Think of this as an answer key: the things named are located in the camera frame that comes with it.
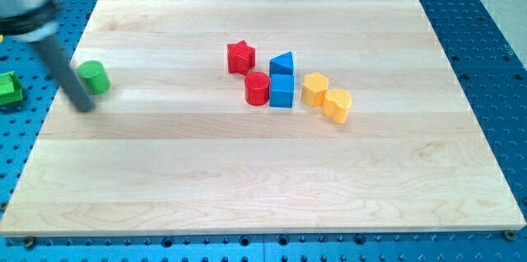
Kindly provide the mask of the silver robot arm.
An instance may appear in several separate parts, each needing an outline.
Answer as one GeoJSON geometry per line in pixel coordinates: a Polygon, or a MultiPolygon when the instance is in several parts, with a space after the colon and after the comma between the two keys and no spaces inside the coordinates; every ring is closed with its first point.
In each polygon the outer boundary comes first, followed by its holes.
{"type": "Polygon", "coordinates": [[[36,42],[58,29],[54,0],[1,0],[1,35],[36,42]]]}

